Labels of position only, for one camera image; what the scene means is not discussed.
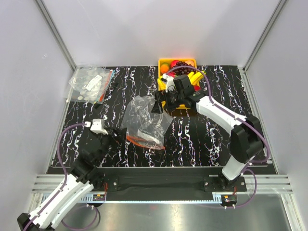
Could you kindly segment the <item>clear zip bag orange zipper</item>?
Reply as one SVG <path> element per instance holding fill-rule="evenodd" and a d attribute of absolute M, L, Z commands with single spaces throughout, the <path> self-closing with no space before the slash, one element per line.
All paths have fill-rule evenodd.
<path fill-rule="evenodd" d="M 126 139 L 142 148 L 163 150 L 164 139 L 173 117 L 167 112 L 151 112 L 155 103 L 152 96 L 136 96 L 127 105 L 120 128 L 125 128 Z"/>

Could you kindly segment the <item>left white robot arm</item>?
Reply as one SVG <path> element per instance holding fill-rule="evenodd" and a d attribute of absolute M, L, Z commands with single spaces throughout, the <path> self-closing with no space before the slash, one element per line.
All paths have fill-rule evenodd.
<path fill-rule="evenodd" d="M 126 141 L 127 129 L 107 128 L 94 135 L 71 165 L 64 179 L 45 201 L 30 213 L 22 213 L 17 223 L 22 231 L 53 231 L 60 221 L 92 190 L 107 190 L 105 174 L 99 166 L 111 145 Z"/>

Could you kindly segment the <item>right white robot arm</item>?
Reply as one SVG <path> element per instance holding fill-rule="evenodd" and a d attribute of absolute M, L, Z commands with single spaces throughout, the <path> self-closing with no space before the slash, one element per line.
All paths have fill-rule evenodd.
<path fill-rule="evenodd" d="M 158 91 L 154 98 L 152 113 L 173 111 L 180 105 L 208 117 L 230 135 L 230 158 L 218 179 L 219 187 L 229 191 L 236 184 L 236 178 L 265 146 L 259 119 L 237 114 L 215 101 L 204 90 L 196 90 L 187 75 L 162 77 L 165 89 Z"/>

